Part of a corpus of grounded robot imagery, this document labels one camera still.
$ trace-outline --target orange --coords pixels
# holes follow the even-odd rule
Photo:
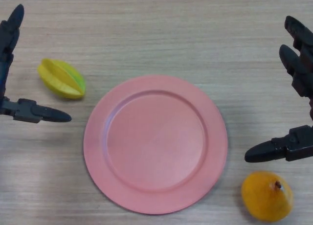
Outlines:
[[[257,171],[243,182],[241,195],[249,213],[264,222],[286,217],[293,207],[293,193],[286,181],[275,173]]]

